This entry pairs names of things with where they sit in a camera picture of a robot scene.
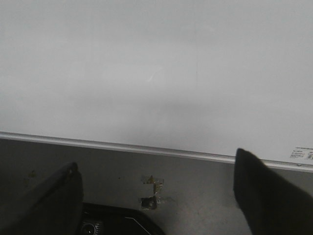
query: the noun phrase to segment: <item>white board surface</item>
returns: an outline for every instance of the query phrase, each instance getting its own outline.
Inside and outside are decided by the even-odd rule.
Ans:
[[[0,2],[0,131],[265,160],[313,147],[313,2]]]

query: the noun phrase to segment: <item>whiteboard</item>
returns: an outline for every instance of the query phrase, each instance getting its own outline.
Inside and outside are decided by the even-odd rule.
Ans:
[[[2,0],[0,131],[293,162],[313,2]]]

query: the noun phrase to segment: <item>gray wall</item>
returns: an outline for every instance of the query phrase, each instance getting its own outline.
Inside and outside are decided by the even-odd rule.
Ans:
[[[0,149],[1,204],[76,161],[86,202],[139,209],[153,191],[141,177],[153,175],[164,179],[162,203],[145,213],[167,234],[250,234],[234,200],[232,164],[8,140]],[[277,172],[313,194],[313,174]]]

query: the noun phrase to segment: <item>label sticker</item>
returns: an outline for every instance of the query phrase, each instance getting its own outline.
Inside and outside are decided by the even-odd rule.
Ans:
[[[313,148],[296,147],[292,151],[290,158],[313,160]]]

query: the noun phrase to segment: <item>black plastic object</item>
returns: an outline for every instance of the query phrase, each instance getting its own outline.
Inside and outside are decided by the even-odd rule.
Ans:
[[[0,208],[0,235],[73,235],[81,220],[82,201],[77,164],[67,164]]]
[[[77,235],[165,235],[144,213],[84,203]]]
[[[312,235],[313,198],[238,149],[234,192],[254,235]]]

